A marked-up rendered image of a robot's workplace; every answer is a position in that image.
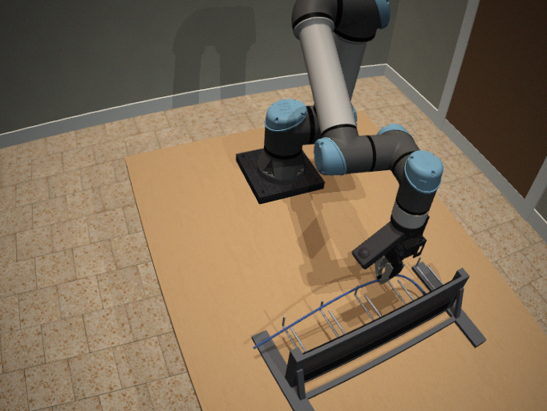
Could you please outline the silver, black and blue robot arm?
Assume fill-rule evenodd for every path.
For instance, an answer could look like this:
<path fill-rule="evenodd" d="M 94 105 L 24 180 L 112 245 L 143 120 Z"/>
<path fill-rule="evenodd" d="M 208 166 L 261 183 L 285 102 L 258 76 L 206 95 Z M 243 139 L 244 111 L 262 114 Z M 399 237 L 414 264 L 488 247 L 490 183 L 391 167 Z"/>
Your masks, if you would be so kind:
<path fill-rule="evenodd" d="M 400 124 L 359 136 L 351 103 L 366 45 L 390 21 L 389 0 L 297 0 L 291 21 L 314 105 L 285 99 L 268 108 L 259 175 L 276 185 L 300 181 L 306 171 L 302 146 L 314 144 L 322 175 L 392 171 L 399 183 L 392 217 L 405 228 L 421 227 L 440 187 L 442 161 L 420 150 Z M 405 238 L 389 221 L 352 254 L 366 270 Z"/>

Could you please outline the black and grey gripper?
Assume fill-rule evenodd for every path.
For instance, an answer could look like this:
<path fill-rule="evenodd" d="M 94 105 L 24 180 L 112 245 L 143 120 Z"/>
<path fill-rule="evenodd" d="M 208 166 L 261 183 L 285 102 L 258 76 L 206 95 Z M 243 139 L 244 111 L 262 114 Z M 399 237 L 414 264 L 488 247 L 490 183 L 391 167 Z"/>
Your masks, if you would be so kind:
<path fill-rule="evenodd" d="M 420 256 L 427 239 L 423 236 L 423 232 L 427 225 L 428 219 L 430 217 L 427 215 L 426 222 L 419 228 L 409 229 L 398 224 L 391 214 L 391 224 L 400 232 L 405 233 L 406 238 L 395 246 L 392 250 L 387 252 L 382 258 L 375 262 L 375 274 L 376 278 L 379 280 L 380 284 L 384 284 L 389 281 L 392 277 L 396 276 L 401 272 L 405 264 L 402 260 L 404 258 L 412 258 Z M 419 232 L 418 232 L 419 231 Z M 418 232 L 418 233 L 417 233 Z M 422 246 L 420 252 L 418 252 L 419 247 Z M 418 253 L 417 253 L 418 252 Z M 399 258 L 398 258 L 399 257 Z M 382 274 L 382 270 L 385 267 L 385 271 Z"/>

